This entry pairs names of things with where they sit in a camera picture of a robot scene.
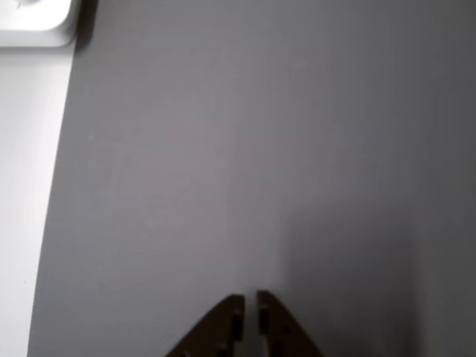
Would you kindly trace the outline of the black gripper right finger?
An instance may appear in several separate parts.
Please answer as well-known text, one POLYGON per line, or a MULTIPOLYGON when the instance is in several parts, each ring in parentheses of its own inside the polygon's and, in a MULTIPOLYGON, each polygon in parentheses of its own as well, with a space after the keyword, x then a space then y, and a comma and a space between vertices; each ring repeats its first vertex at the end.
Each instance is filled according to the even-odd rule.
POLYGON ((257 292, 259 334, 267 340, 268 355, 323 357, 293 314, 271 292, 257 292))

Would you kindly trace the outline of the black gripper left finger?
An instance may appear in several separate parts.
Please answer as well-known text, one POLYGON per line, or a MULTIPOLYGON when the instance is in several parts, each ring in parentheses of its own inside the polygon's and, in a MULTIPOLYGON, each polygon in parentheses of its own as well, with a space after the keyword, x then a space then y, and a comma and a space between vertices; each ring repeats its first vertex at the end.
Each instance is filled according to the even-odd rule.
POLYGON ((210 309, 166 356, 233 356, 243 339, 245 297, 229 295, 210 309))

